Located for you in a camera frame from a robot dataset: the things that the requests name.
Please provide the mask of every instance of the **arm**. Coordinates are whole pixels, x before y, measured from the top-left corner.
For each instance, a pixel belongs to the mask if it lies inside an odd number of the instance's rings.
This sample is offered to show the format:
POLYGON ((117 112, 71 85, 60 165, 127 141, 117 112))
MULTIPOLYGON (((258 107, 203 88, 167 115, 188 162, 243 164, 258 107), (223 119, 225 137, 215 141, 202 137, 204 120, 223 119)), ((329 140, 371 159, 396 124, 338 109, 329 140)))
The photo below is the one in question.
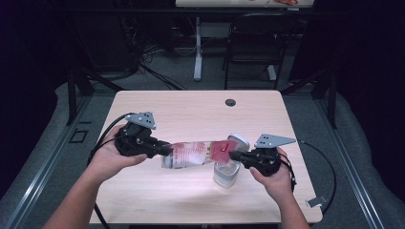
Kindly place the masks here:
MULTIPOLYGON (((113 128, 104 142, 113 139, 120 127, 113 128)), ((103 145, 44 228, 88 228, 101 183, 121 169, 140 164, 146 158, 146 155, 121 156, 114 141, 103 145)))
MULTIPOLYGON (((278 153, 287 156, 286 152, 280 148, 278 148, 278 153)), ((264 177, 254 167, 250 167, 249 170, 253 177, 265 186, 268 194, 279 206, 281 222, 284 229, 309 228, 304 214, 292 194, 290 174, 286 165, 282 164, 279 171, 270 177, 264 177)))

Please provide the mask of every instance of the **table top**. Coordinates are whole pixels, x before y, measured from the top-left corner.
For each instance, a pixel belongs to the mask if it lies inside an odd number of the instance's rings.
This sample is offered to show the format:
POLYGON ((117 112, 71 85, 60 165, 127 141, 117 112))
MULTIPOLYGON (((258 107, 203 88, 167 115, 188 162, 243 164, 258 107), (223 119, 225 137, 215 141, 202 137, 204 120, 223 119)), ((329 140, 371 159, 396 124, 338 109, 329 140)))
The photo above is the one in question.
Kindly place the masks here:
MULTIPOLYGON (((119 116, 153 112, 152 136, 171 143, 223 140, 244 136, 252 145, 261 134, 295 138, 277 91, 123 91, 117 93, 103 131, 119 116), (234 99, 235 106, 225 104, 234 99)), ((298 143, 281 147, 297 178, 294 195, 308 222, 322 219, 298 143)), ((280 222, 274 200, 251 173, 241 168, 235 184, 225 189, 214 179, 214 163, 185 169, 161 168, 160 156, 125 168, 105 181, 97 205, 109 223, 227 224, 280 222)), ((99 223, 95 213, 91 223, 99 223)))
POLYGON ((274 0, 176 0, 177 7, 188 8, 311 8, 314 0, 298 0, 288 6, 274 0))

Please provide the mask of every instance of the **gray carpet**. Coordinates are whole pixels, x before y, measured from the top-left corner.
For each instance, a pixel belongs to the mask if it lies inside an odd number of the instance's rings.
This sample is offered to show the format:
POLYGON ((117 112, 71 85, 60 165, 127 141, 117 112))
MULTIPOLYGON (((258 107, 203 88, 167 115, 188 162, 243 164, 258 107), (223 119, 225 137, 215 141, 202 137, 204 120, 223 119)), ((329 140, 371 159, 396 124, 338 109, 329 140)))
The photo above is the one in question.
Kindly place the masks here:
MULTIPOLYGON (((288 85, 288 65, 291 65, 294 51, 298 45, 298 42, 292 44, 292 49, 288 53, 288 61, 282 74, 280 89, 288 85)), ((223 51, 223 47, 216 46, 215 41, 204 47, 202 81, 200 82, 193 80, 194 53, 184 56, 176 52, 156 52, 153 54, 152 62, 147 65, 158 73, 176 78, 188 90, 221 90, 224 86, 224 72, 221 71, 223 51)), ((168 90, 155 77, 143 72, 117 80, 115 83, 129 90, 168 90)), ((45 180, 46 185, 43 190, 40 190, 39 197, 33 200, 32 209, 27 209, 21 224, 18 224, 23 225, 21 227, 40 228, 85 169, 87 156, 96 144, 96 139, 114 98, 114 93, 105 86, 94 82, 94 87, 96 93, 89 101, 78 94, 82 101, 88 101, 88 103, 73 128, 80 133, 87 133, 84 141, 82 143, 69 143, 72 133, 64 137, 67 138, 67 142, 60 149, 61 154, 54 170, 50 177, 45 180)), ((331 161, 337 174, 337 190, 330 209, 324 215, 323 220, 312 225, 312 227, 370 228, 368 219, 359 204, 358 195, 353 191, 351 182, 338 156, 338 148, 330 135, 328 123, 324 121, 324 114, 319 110, 319 107, 323 106, 323 101, 312 100, 309 96, 310 88, 311 85, 308 85, 294 95, 284 96, 284 100, 297 138, 320 149, 331 161)), ((1 199, 0 228, 6 227, 36 173, 53 153, 59 143, 59 138, 66 133, 65 124, 68 120, 67 86, 62 85, 56 92, 59 103, 52 121, 20 175, 1 199)), ((392 195, 381 182, 378 173, 371 164, 370 149, 361 127, 352 115, 350 106, 340 96, 338 96, 337 102, 336 123, 338 133, 350 153, 353 164, 370 194, 384 227, 405 228, 404 203, 392 195)), ((76 135, 76 137, 73 140, 80 140, 80 135, 76 135)), ((300 147, 316 194, 318 196, 325 195, 329 198, 333 188, 330 166, 310 147, 306 145, 300 145, 300 147)), ((248 226, 248 228, 255 227, 263 228, 259 225, 248 226)), ((101 225, 92 225, 91 228, 102 227, 101 225)), ((128 225, 113 225, 113 228, 128 228, 128 225)))

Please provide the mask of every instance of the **chair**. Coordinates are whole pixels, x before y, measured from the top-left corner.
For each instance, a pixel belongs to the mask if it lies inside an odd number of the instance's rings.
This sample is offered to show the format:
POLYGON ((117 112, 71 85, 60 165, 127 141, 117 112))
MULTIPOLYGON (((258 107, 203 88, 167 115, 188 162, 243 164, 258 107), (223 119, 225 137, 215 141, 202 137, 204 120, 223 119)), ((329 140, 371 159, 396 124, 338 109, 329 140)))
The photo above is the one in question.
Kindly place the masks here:
POLYGON ((230 25, 223 70, 227 89, 229 64, 278 66, 273 89, 277 88, 289 38, 297 22, 282 14, 247 13, 230 25))

